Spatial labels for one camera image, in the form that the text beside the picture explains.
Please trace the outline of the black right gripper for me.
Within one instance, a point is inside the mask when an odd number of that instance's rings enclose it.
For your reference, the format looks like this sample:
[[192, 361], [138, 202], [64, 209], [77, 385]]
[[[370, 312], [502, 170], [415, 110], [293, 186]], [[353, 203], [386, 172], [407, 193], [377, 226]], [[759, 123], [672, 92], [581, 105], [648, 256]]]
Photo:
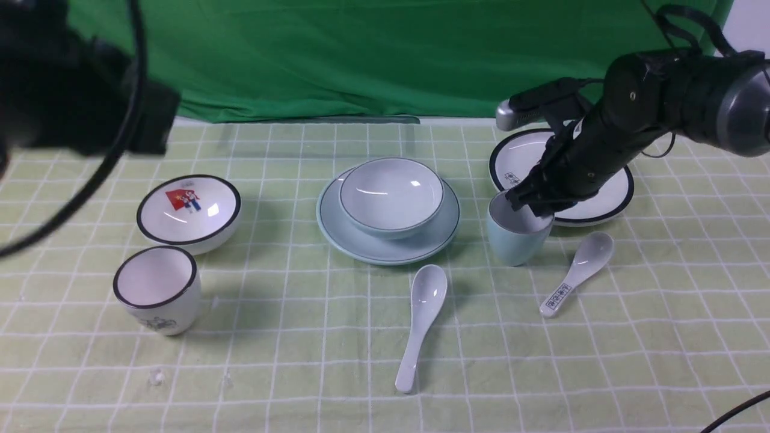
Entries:
[[606, 114], [586, 115], [580, 134], [568, 135], [555, 155], [539, 162], [533, 180], [520, 181], [504, 198], [514, 210], [528, 207], [537, 217], [553, 215], [556, 202], [594, 197], [652, 142], [650, 126], [628, 129]]

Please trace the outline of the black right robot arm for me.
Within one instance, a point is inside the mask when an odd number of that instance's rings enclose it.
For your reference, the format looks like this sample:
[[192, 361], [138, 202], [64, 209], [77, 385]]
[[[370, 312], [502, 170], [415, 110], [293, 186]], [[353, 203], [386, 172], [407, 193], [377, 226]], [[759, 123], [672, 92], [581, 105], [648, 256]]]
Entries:
[[594, 197], [616, 173], [666, 134], [745, 158], [768, 153], [768, 60], [763, 52], [707, 57], [658, 50], [616, 58], [600, 99], [590, 79], [560, 78], [511, 96], [497, 125], [543, 118], [553, 130], [525, 178], [505, 194], [513, 209], [553, 215]]

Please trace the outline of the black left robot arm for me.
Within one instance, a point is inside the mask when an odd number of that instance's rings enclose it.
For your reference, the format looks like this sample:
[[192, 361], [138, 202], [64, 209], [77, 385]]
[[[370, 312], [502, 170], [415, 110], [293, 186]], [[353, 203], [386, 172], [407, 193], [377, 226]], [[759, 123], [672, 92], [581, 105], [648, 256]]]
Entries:
[[67, 1], [2, 2], [2, 171], [14, 147], [104, 156], [130, 113], [125, 151], [166, 154], [181, 96], [149, 77], [140, 3], [126, 5], [133, 54], [81, 35]]

